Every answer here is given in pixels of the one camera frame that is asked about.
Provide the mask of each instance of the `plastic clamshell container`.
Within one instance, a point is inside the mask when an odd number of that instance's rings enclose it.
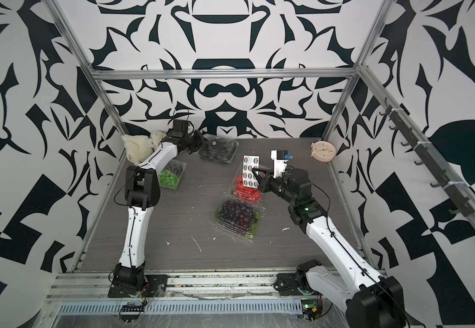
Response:
[[[157,180],[161,187],[176,190],[186,168],[186,162],[171,160],[161,171]]]
[[[259,201],[261,199],[261,196],[263,195],[263,193],[260,192],[258,189],[245,187],[243,185],[243,177],[241,174],[236,177],[232,189],[232,194],[249,201]]]
[[[214,224],[245,240],[252,241],[264,216],[263,207],[233,195],[225,195],[215,210]]]
[[[205,134],[203,136],[206,140],[197,151],[201,157],[225,164],[232,162],[236,149],[239,146],[237,140],[211,134]]]

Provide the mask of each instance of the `black cable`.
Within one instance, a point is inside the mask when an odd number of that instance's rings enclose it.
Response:
[[[128,258],[130,259],[130,268],[132,268],[132,250],[131,250],[131,247],[132,247],[132,234],[133,234],[133,226],[136,225],[136,209],[133,208],[133,222],[132,222],[132,230],[130,231],[130,242],[129,242],[129,247],[128,247]]]
[[[151,160],[152,158],[155,157],[155,155],[159,154],[159,152],[161,151],[161,149],[162,149],[162,143],[159,143],[159,148],[157,149],[157,151],[156,151],[155,153],[152,154],[152,157],[149,157],[148,163],[150,162],[150,160]],[[133,175],[132,175],[132,176],[126,181],[126,183],[123,184],[123,186],[116,192],[115,196],[113,197],[113,202],[114,202],[115,204],[120,205],[120,206],[128,206],[128,204],[119,204],[119,203],[117,203],[117,201],[116,201],[117,195],[121,192],[121,190],[122,190],[124,187],[126,187],[126,185],[128,184],[128,182],[129,182],[130,180],[132,180],[132,178],[133,178],[134,176],[136,176],[136,174],[139,172],[139,170],[140,170],[141,167],[143,167],[143,166],[144,166],[144,165],[138,166],[137,169],[136,169],[136,171],[133,173]]]
[[[123,190],[124,187],[126,187],[126,185],[128,184],[128,182],[130,180],[133,179],[134,176],[136,176],[137,172],[139,171],[141,167],[137,167],[136,171],[133,173],[133,175],[126,181],[125,184],[123,184],[123,186],[116,192],[115,196],[113,197],[113,202],[117,205],[120,205],[120,206],[128,206],[128,204],[120,204],[120,203],[117,203],[117,201],[115,200],[117,198],[117,195],[121,192],[121,190]]]
[[[409,328],[411,328],[411,324],[409,323],[409,319],[407,318],[407,312],[405,312],[405,309],[402,309],[402,307],[401,307],[401,306],[398,304],[398,302],[391,296],[391,294],[389,294],[380,284],[378,284],[378,283],[376,282],[376,280],[372,279],[372,277],[371,277],[368,273],[365,272],[365,274],[366,274],[367,277],[369,277],[370,280],[372,280],[376,285],[378,285],[378,287],[379,287],[382,291],[384,291],[385,294],[387,294],[387,295],[392,299],[392,301],[393,301],[394,303],[396,303],[396,305],[398,306],[398,309],[399,309],[399,310],[403,313],[403,315],[405,316],[405,321],[407,322],[407,326],[408,326]]]
[[[110,283],[113,282],[113,281],[112,281],[112,278],[110,278],[110,276],[111,276],[111,274],[112,274],[114,271],[115,271],[115,269],[113,269],[113,270],[110,272],[110,274],[108,275],[108,280],[110,280]]]
[[[188,119],[190,118],[190,109],[187,107],[186,110],[188,111],[188,116],[186,116],[186,120],[188,121]],[[172,121],[175,120],[175,112],[177,111],[177,108],[175,108],[173,110],[173,113],[172,113]]]
[[[325,196],[328,198],[328,200],[329,200],[329,206],[328,206],[328,208],[327,208],[327,229],[328,229],[328,231],[330,231],[330,235],[331,235],[332,237],[334,237],[334,239],[338,242],[338,244],[341,246],[341,248],[343,248],[343,250],[345,251],[345,253],[347,253],[347,254],[349,255],[349,257],[352,259],[352,261],[353,261],[354,263],[356,263],[356,265],[360,268],[362,274],[365,274],[367,277],[369,277],[369,279],[372,280],[372,282],[374,282],[374,284],[376,284],[383,292],[385,292],[385,294],[387,294],[387,295],[392,299],[392,301],[398,306],[398,309],[399,309],[399,310],[403,313],[403,315],[405,316],[405,321],[407,322],[407,326],[410,328],[410,327],[411,327],[411,324],[409,323],[409,319],[407,318],[407,312],[405,312],[405,309],[403,309],[403,308],[398,304],[398,302],[391,296],[391,294],[389,294],[389,293],[385,290],[385,288],[383,288],[380,284],[378,284],[378,283],[376,282],[376,280],[372,279],[372,277],[369,275],[369,273],[368,273],[364,268],[362,268],[362,267],[359,265],[358,262],[356,262],[356,260],[354,259],[354,257],[346,250],[345,246],[339,241],[338,238],[336,238],[336,234],[335,234],[332,230],[330,230],[330,226],[329,226],[330,197],[329,197],[329,195],[327,195],[326,192],[323,191],[323,189],[321,189],[320,187],[316,186],[314,183],[312,183],[312,185],[313,185],[314,187],[318,188],[319,190],[321,190],[321,191],[325,194]]]
[[[319,190],[321,190],[322,193],[325,194],[325,196],[327,197],[327,199],[329,200],[329,206],[327,207],[327,217],[329,216],[329,210],[330,210],[330,197],[329,195],[327,195],[326,192],[323,191],[323,189],[321,189],[320,187],[316,186],[314,183],[312,183],[312,185],[316,188],[318,188]]]
[[[333,308],[333,304],[334,304],[334,303],[332,303],[332,301],[331,301],[331,300],[329,300],[329,302],[330,302],[329,309],[328,309],[328,310],[327,310],[325,313],[323,313],[323,314],[320,314],[320,317],[324,317],[324,316],[326,316],[326,315],[327,315],[327,314],[330,312],[330,309],[332,309],[332,308]]]

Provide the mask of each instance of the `card with circles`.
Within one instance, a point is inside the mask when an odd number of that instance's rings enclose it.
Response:
[[[259,183],[257,183],[256,178],[252,174],[252,169],[258,168],[259,165],[260,165],[259,156],[250,156],[250,155],[243,156],[243,185],[245,187],[257,189],[257,187],[259,186]]]

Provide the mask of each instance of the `metal grate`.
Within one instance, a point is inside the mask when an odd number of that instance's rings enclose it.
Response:
[[[128,302],[62,302],[59,315],[118,314]],[[153,301],[145,314],[233,314],[233,313],[284,313],[302,314],[300,300],[204,300],[204,301]]]

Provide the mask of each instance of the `blueberry container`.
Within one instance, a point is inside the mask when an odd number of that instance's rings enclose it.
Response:
[[[197,151],[201,157],[225,164],[232,162],[239,142],[234,139],[211,134],[205,134],[203,136],[205,140],[201,148]]]
[[[157,177],[159,185],[161,187],[176,190],[179,187],[179,181],[181,181],[185,168],[186,162],[178,160],[169,161]]]
[[[214,213],[214,223],[235,235],[252,241],[264,215],[263,207],[233,195],[225,195]]]

